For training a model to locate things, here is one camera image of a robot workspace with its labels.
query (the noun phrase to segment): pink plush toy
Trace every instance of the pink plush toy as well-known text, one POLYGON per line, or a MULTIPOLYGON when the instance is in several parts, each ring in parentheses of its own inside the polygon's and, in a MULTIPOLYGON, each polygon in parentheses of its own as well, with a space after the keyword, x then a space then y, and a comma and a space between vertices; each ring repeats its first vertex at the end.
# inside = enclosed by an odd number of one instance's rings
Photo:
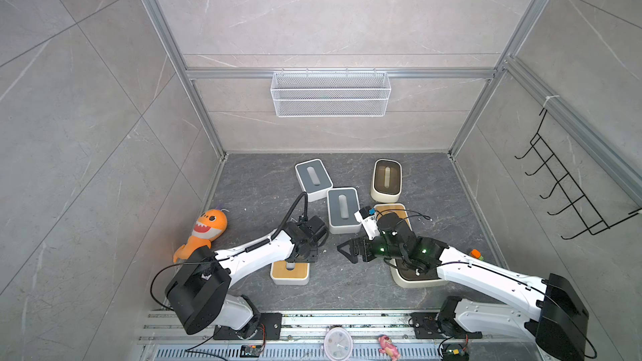
POLYGON ((401 356, 399 355, 399 350, 392 344, 392 340, 386 335, 379 336, 379 344, 381 348, 379 352, 381 354, 387 354, 388 357, 392 358, 392 361, 397 361, 401 356))

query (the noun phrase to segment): orange shark plush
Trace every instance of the orange shark plush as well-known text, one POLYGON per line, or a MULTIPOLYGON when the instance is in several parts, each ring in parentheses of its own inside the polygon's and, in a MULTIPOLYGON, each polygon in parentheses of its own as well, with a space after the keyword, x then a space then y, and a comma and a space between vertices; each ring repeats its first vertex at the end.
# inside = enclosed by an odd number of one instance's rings
POLYGON ((194 250, 203 245, 212 248, 212 241, 221 235, 227 228, 227 217, 225 213, 218 209, 210 209, 200 215, 192 235, 188 238, 188 243, 181 245, 174 253, 174 263, 179 259, 186 260, 192 255, 194 250))

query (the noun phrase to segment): white clock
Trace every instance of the white clock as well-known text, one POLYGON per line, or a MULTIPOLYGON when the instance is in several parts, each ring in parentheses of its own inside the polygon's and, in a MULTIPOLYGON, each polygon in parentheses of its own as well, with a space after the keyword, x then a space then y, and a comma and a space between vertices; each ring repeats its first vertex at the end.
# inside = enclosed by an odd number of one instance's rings
POLYGON ((323 350, 332 361, 346 361, 352 355, 352 337, 343 328, 332 328, 325 334, 323 350))

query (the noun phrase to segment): white wire basket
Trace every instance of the white wire basket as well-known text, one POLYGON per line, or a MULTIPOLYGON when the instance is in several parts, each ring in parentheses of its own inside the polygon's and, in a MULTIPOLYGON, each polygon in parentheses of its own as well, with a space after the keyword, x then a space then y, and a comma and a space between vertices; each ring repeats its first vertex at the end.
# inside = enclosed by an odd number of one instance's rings
POLYGON ((385 72, 277 72, 270 88, 278 117, 383 116, 390 97, 385 72))

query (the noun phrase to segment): black hook rack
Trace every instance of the black hook rack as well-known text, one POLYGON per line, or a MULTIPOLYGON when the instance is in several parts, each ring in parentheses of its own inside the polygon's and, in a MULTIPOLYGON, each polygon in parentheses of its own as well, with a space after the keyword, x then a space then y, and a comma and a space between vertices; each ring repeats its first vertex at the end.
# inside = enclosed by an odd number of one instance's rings
POLYGON ((555 179, 555 184, 553 185, 553 188, 551 189, 550 193, 548 193, 548 195, 547 195, 547 196, 542 196, 542 195, 540 194, 540 197, 541 197, 542 199, 550 198, 550 196, 551 196, 551 195, 553 195, 553 191, 555 191, 555 189, 559 186, 559 188, 562 190, 562 192, 563 192, 563 193, 564 193, 564 195, 566 196, 566 199, 567 199, 567 200, 568 200, 568 202, 569 202, 569 204, 568 204, 568 205, 566 205, 565 207, 563 207, 561 210, 559 210, 559 211, 557 211, 557 212, 555 212, 555 213, 550 213, 550 212, 547 212, 547 213, 548 213, 549 215, 551 215, 551 216, 559 215, 560 213, 564 212, 566 209, 568 209, 568 208, 570 208, 570 207, 573 207, 573 209, 574 209, 575 213, 580 217, 580 220, 581 220, 581 221, 582 221, 582 223, 584 224, 584 228, 585 228, 585 229, 584 229, 584 230, 582 230, 580 233, 577 233, 576 235, 573 235, 573 236, 571 236, 571 237, 564 237, 564 236, 560 236, 560 237, 562 237, 562 238, 563 238, 563 239, 565 239, 565 240, 571 240, 572 238, 578 237, 579 235, 581 235, 582 233, 585 233, 586 231, 588 231, 592 236, 595 236, 595 235, 600 234, 602 231, 608 230, 608 229, 612 228, 613 226, 616 226, 616 225, 618 225, 618 224, 620 224, 620 223, 622 223, 622 222, 624 222, 624 221, 628 221, 628 220, 629 220, 629 219, 631 219, 632 217, 634 217, 634 216, 638 215, 638 214, 639 214, 638 212, 639 212, 640 210, 642 210, 642 208, 636 209, 636 210, 634 210, 633 212, 629 212, 629 216, 625 217, 624 219, 622 219, 622 220, 621 220, 621 221, 619 221, 619 222, 615 222, 614 224, 608 224, 608 223, 606 223, 606 221, 605 221, 605 220, 604 220, 604 218, 602 217, 602 214, 598 212, 598 210, 595 208, 595 205, 593 205, 593 203, 591 202, 591 200, 589 199, 589 197, 587 197, 587 196, 586 196, 586 194, 585 194, 585 193, 584 193, 584 191, 582 190, 582 187, 580 187, 580 185, 575 181, 575 179, 573 178, 573 176, 569 173, 568 169, 566 169, 566 166, 562 163, 562 161, 560 161, 559 157, 557 157, 557 155, 556 155, 556 154, 554 153, 554 151, 550 148, 550 146, 548 146, 548 143, 547 143, 547 142, 543 139, 543 137, 540 135, 539 130, 542 128, 542 124, 544 123, 544 118, 546 117, 546 114, 548 113, 548 111, 547 111, 546 109, 542 109, 542 111, 541 111, 541 112, 539 112, 539 114, 540 114, 540 115, 542 115, 542 113, 543 113, 544 115, 542 116, 542 120, 541 120, 541 121, 540 121, 540 123, 539 123, 539 126, 538 126, 538 128, 537 128, 537 132, 535 133, 535 135, 533 136, 533 138, 531 138, 531 139, 530 139, 530 148, 528 148, 528 150, 526 151, 526 153, 525 153, 523 156, 520 156, 520 157, 517 157, 517 156, 516 156, 515 158, 516 158, 516 159, 523 159, 526 155, 528 155, 528 153, 529 153, 531 150, 534 150, 534 151, 535 151, 535 153, 537 153, 537 156, 539 156, 539 159, 541 159, 541 161, 542 161, 543 163, 542 163, 542 165, 541 165, 540 167, 538 167, 538 168, 537 168, 537 170, 536 170, 535 172, 533 172, 533 173, 527 173, 527 172, 525 172, 525 174, 526 174, 526 175, 534 175, 535 173, 539 172, 539 171, 542 169, 542 167, 546 167, 546 168, 548 169, 548 172, 549 172, 549 173, 553 176, 553 178, 555 179), (544 157, 543 157, 543 156, 541 155, 541 153, 537 150, 537 148, 535 148, 535 144, 537 144, 538 142, 542 142, 542 143, 546 146, 546 148, 550 151, 551 156, 549 156, 549 157, 547 157, 546 159, 544 159, 544 157), (564 175, 563 175, 562 177, 560 177, 560 178, 557 178, 557 176, 553 173, 553 171, 551 170, 551 168, 550 168, 550 167, 549 167, 549 165, 548 165, 548 162, 549 162, 551 159, 553 159, 553 158, 555 158, 555 160, 557 160, 557 162, 558 162, 558 163, 562 166, 562 168, 564 169, 564 175), (566 190, 564 189, 564 187, 563 187, 563 186, 562 186, 562 184, 561 184, 561 182, 562 182, 564 179, 566 179, 566 178, 571 179, 571 180, 573 181, 573 184, 577 187, 577 189, 578 189, 578 190, 580 190, 580 193, 582 193, 582 195, 581 195, 581 196, 579 196, 579 197, 577 197, 577 198, 575 198, 575 200, 571 200, 571 197, 568 195, 568 193, 566 192, 566 190), (586 199, 586 201, 591 205, 591 207, 593 208, 593 210, 595 211, 595 213, 596 213, 596 214, 598 215, 598 217, 600 218, 600 220, 599 220, 597 223, 594 223, 594 224, 592 224, 591 226, 589 226, 589 225, 586 223, 586 221, 585 221, 585 220, 584 220, 584 218, 582 217, 582 214, 580 213, 580 211, 578 211, 578 210, 577 210, 577 208, 575 207, 575 203, 577 203, 577 201, 581 200, 582 198, 585 198, 585 199, 586 199), (595 226, 598 226, 598 224, 601 224, 601 223, 604 223, 604 226, 606 226, 606 227, 605 227, 605 228, 603 228, 603 229, 601 229, 601 230, 598 230, 598 231, 596 231, 596 232, 591 231, 591 229, 592 229, 592 228, 594 228, 595 226))

